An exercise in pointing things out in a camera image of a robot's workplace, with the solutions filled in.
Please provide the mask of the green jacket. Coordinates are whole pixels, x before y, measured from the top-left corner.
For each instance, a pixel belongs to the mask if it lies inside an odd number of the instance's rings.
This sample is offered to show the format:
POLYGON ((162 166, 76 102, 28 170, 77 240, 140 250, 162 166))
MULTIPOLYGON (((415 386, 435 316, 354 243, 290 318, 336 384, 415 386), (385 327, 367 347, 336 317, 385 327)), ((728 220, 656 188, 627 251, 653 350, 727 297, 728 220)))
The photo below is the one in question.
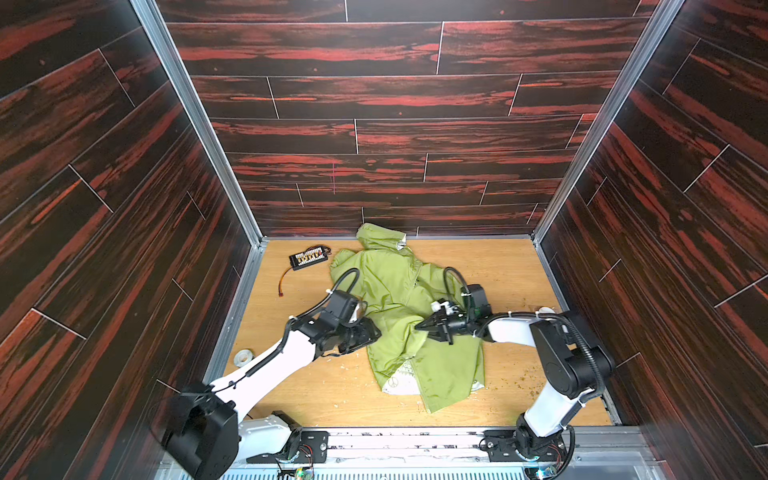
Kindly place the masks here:
POLYGON ((457 300, 461 283, 444 282, 444 269, 419 260, 407 235, 370 223, 357 231, 359 251, 342 249, 330 264, 337 281, 356 268, 353 295, 367 303, 366 316, 382 336, 367 347, 374 377, 390 395, 419 395, 428 412, 437 412, 485 387, 482 341, 457 336, 451 344, 430 339, 416 325, 438 300, 457 300))

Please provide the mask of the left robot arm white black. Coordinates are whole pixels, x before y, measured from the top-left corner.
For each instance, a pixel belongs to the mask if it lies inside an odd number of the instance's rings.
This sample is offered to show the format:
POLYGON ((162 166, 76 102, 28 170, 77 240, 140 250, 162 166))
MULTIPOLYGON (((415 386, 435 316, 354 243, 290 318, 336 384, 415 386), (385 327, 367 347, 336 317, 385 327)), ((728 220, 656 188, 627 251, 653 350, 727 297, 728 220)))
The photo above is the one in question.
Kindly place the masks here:
POLYGON ((288 425, 279 418, 247 422, 251 409, 313 361, 353 353, 380 337, 367 317, 350 325, 292 317, 270 350, 209 385, 196 384, 173 398, 160 444, 194 479, 218 479, 237 460, 278 453, 287 441, 278 441, 275 431, 288 425))

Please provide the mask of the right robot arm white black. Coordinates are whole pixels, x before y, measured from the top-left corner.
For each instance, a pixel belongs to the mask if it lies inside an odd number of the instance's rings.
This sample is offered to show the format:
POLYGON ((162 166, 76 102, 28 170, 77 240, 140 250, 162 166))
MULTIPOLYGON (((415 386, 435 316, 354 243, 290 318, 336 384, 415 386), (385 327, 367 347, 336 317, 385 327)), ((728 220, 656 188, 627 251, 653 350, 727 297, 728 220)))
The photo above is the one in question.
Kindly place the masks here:
POLYGON ((457 336, 487 342, 512 343, 536 349, 546 383, 534 404, 518 417, 514 444, 532 458, 557 441, 575 415, 600 397, 616 364, 610 353, 576 310, 562 313, 508 312, 472 318, 453 307, 441 307, 416 329, 440 342, 457 336))

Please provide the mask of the black battery pack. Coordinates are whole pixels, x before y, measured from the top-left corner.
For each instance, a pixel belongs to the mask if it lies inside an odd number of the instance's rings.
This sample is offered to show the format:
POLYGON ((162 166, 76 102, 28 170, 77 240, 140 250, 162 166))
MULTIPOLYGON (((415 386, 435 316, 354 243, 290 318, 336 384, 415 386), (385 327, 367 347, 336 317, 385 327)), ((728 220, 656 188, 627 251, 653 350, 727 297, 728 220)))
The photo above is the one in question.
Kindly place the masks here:
POLYGON ((327 245, 316 245, 309 247, 302 252, 298 252, 289 256, 291 269, 298 271, 328 261, 330 254, 331 248, 327 245))

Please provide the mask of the white tape roll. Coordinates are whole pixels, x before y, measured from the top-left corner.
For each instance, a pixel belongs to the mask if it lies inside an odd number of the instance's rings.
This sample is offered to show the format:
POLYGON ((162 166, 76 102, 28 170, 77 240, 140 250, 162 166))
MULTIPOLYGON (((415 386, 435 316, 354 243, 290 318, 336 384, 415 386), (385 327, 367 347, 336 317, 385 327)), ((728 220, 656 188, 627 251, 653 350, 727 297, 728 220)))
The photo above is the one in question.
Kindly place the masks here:
POLYGON ((252 350, 242 349, 233 356, 233 363, 237 368, 242 368, 248 365, 254 358, 255 355, 252 350))

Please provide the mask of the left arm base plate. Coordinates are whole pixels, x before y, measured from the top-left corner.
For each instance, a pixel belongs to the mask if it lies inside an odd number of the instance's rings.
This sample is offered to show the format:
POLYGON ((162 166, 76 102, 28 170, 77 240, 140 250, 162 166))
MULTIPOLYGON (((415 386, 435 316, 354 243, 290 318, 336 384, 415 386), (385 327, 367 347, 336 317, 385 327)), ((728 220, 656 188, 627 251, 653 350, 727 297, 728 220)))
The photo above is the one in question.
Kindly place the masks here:
POLYGON ((330 434, 323 430, 293 432, 286 445, 277 453, 265 453, 246 459, 247 464, 323 464, 326 462, 330 434))

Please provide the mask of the aluminium front rail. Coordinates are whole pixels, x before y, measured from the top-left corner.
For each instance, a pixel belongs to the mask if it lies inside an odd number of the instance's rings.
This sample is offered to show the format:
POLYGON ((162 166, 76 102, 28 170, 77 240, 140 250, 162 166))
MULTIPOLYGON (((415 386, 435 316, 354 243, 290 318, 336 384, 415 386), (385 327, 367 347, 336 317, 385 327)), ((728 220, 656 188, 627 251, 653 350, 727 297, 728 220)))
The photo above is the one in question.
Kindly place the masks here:
POLYGON ((564 432, 560 463, 491 462, 479 448, 491 427, 344 427, 330 434, 323 464, 247 464, 226 479, 664 479, 665 461, 636 427, 578 427, 564 432))

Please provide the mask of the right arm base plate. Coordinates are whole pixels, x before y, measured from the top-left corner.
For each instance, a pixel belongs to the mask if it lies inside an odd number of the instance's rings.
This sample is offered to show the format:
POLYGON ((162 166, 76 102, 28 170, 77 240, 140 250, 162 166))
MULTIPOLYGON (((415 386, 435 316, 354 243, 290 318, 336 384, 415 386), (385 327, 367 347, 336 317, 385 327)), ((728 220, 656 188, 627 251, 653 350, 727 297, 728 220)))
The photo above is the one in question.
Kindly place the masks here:
POLYGON ((560 463, 566 459, 567 445, 562 433, 536 437, 524 429, 491 429, 483 433, 479 448, 491 462, 560 463))

